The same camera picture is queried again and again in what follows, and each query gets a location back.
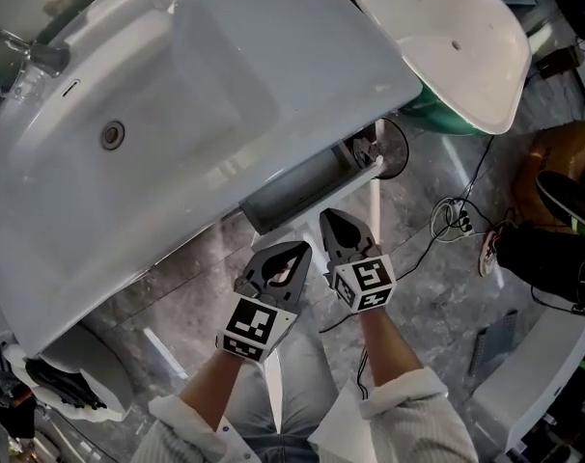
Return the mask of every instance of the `sink basin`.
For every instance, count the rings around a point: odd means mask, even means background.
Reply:
[[[27,68],[0,108],[0,305],[28,355],[421,90],[347,0],[97,0],[61,42],[64,73]]]

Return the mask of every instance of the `faucet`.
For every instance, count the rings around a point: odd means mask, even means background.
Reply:
[[[57,77],[70,62],[70,50],[66,46],[55,48],[34,41],[26,42],[3,29],[0,29],[0,41],[24,55],[31,64],[50,77]]]

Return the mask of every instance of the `white sleeve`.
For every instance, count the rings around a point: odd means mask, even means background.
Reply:
[[[158,397],[149,403],[158,419],[131,463],[215,463],[225,460],[226,444],[178,396]]]
[[[361,403],[361,414],[372,424],[378,461],[387,450],[406,463],[478,461],[466,427],[447,399],[447,387],[430,368],[376,388]]]

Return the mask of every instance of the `cardboard box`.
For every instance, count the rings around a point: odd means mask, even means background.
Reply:
[[[585,169],[585,122],[572,122],[540,132],[524,159],[512,186],[515,206],[522,220],[572,233],[545,208],[537,193],[537,173],[551,170],[579,180]]]

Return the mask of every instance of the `marble floor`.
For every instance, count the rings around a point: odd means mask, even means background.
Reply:
[[[529,84],[514,127],[495,139],[472,190],[471,201],[490,220],[501,220],[510,206],[511,182],[535,132],[581,119],[579,105],[568,77],[535,78]],[[399,275],[430,242],[433,206],[443,197],[462,192],[488,139],[441,136],[415,129],[403,119],[396,118],[396,122],[410,144],[405,171],[392,180],[373,180],[341,201],[339,208],[367,221],[371,208],[375,209],[380,243]],[[484,231],[483,220],[473,218],[476,232]],[[213,352],[221,300],[252,255],[253,234],[242,213],[225,218],[84,319],[123,359],[136,393],[135,404],[123,422],[73,423],[115,460],[128,461],[153,422],[147,409],[149,400],[180,389]],[[318,222],[308,234],[317,238]],[[509,271],[487,279],[478,275],[481,242],[482,237],[477,236],[434,244],[419,268],[399,282],[388,306],[421,360],[447,384],[456,409],[471,428],[467,399],[484,380],[483,375],[467,373],[478,331],[518,309],[522,314],[517,337],[521,339],[541,314],[540,306],[530,299],[528,286]],[[305,292],[320,325],[332,324],[347,313],[314,264]],[[341,387],[356,371],[363,346],[357,319],[324,334],[323,342]],[[162,356],[162,346],[174,362]]]

